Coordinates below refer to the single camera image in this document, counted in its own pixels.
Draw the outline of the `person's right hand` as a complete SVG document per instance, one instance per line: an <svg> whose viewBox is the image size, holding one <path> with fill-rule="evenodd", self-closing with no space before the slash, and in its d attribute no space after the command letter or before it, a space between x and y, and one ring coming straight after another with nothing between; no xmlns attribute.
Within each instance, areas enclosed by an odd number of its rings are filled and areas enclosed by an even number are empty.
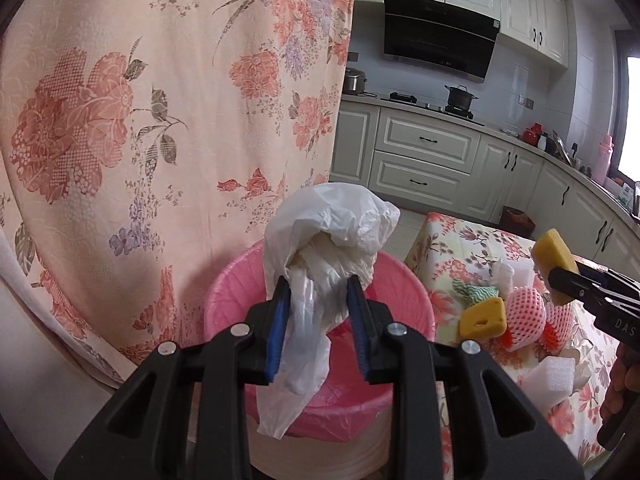
<svg viewBox="0 0 640 480"><path fill-rule="evenodd" d="M611 368L610 384L604 401L600 407L602 422L607 422L624 406L624 394L627 391L640 392L639 362L627 362L628 348L626 344L619 344L616 350L616 360Z"/></svg>

